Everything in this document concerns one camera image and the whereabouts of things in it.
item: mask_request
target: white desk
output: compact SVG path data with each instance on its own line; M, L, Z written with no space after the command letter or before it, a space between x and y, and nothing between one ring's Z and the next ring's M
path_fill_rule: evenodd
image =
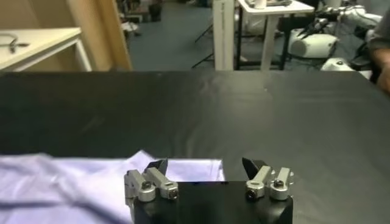
M308 6L298 1L292 1L289 6L273 6L265 9L253 9L249 7L245 0L237 0L244 11L252 15L264 15L268 17L266 36L264 41L263 56L261 60L261 70L268 71L271 67L271 60L274 54L274 35L277 29L278 19L287 14L293 13L310 13L314 11L314 7ZM231 5L226 7L220 6L217 2L229 4L230 0L214 0L214 57L216 61L216 70L231 71L233 70L234 58L234 40L223 35L234 35L234 13Z
M25 70L73 45L76 45L76 57L83 70L92 70L81 42L80 28L0 30L0 33L12 33L18 36L17 43L30 44L28 47L17 47L14 54L10 52L8 47L0 47L0 70ZM1 44L8 44L11 41L10 37L0 36Z

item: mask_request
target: crumpled cloth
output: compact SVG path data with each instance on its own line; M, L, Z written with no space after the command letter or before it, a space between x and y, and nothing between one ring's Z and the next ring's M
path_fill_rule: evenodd
M156 159L139 151L129 159L0 156L0 223L131 223L124 174ZM170 159L173 181L224 181L218 159Z

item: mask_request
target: equipment on desk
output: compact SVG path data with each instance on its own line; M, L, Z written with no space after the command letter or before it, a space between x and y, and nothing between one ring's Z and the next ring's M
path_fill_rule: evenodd
M30 45L29 43L18 43L18 36L12 33L0 33L0 37L12 38L9 44L0 43L0 47L8 47L11 54L14 54L18 47L28 47Z
M292 224L293 173L276 174L262 161L243 158L249 181L175 182L168 162L150 163L141 174L124 175L126 205L134 224Z
M272 6L289 6L292 0L246 0L251 8L264 9Z
M310 29L296 29L291 32L289 54L300 58L329 58L336 49L338 38L323 32L328 21L324 19Z

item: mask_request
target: black table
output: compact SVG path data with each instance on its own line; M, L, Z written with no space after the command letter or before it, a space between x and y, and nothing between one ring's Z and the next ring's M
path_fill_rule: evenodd
M2 153L291 167L295 223L390 223L390 100L357 73L6 74Z

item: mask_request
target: person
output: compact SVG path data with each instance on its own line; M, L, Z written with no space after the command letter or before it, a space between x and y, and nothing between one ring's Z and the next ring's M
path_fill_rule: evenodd
M377 85L390 93L390 9L375 28L369 49L372 59L381 69Z

